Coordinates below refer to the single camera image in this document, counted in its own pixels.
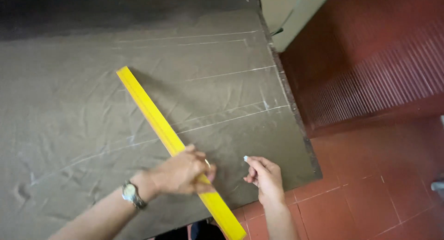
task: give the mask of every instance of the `right hand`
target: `right hand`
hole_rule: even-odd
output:
[[[248,157],[247,163],[244,180],[259,188],[259,202],[264,207],[285,203],[280,167],[264,157]]]

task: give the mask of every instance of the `hand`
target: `hand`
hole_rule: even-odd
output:
[[[197,181],[197,176],[202,173],[212,182],[216,175],[216,166],[208,165],[205,162],[205,153],[197,151],[194,145],[189,145],[157,168],[141,171],[131,180],[135,180],[142,199],[144,199],[143,187],[148,186],[155,187],[156,196],[163,193],[215,192],[212,184]]]
[[[285,203],[280,167],[264,157],[247,157],[250,165],[244,180],[259,188],[259,202],[264,206]]]

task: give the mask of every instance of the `yellow ruler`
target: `yellow ruler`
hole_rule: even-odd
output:
[[[159,139],[172,157],[176,156],[179,152],[185,149],[182,141],[177,134],[171,128],[170,124],[163,117],[162,113],[158,110],[156,105],[147,95],[145,90],[137,82],[134,75],[128,69],[123,67],[117,71],[120,80],[125,85],[126,89],[130,92],[137,106],[147,118],[151,127],[156,132]],[[210,183],[205,175],[200,175],[198,180],[205,183]],[[230,240],[241,240],[247,233],[244,228],[238,222],[231,210],[222,200],[221,196],[217,192],[199,194],[200,199],[207,207],[208,211],[213,215],[216,222],[219,224],[222,231]]]

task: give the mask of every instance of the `left hand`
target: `left hand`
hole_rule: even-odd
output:
[[[204,152],[199,152],[194,145],[189,145],[157,168],[141,171],[133,179],[141,183],[138,184],[139,189],[143,189],[141,186],[145,185],[155,186],[157,195],[215,192],[212,184],[197,181],[197,176],[200,174],[206,174],[210,182],[216,176],[216,166],[208,165],[205,162],[205,157]]]

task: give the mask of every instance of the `red tile floor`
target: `red tile floor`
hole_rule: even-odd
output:
[[[430,183],[444,173],[439,117],[311,139],[324,178],[286,192],[302,240],[444,239],[444,207]],[[264,210],[236,209],[265,240]]]

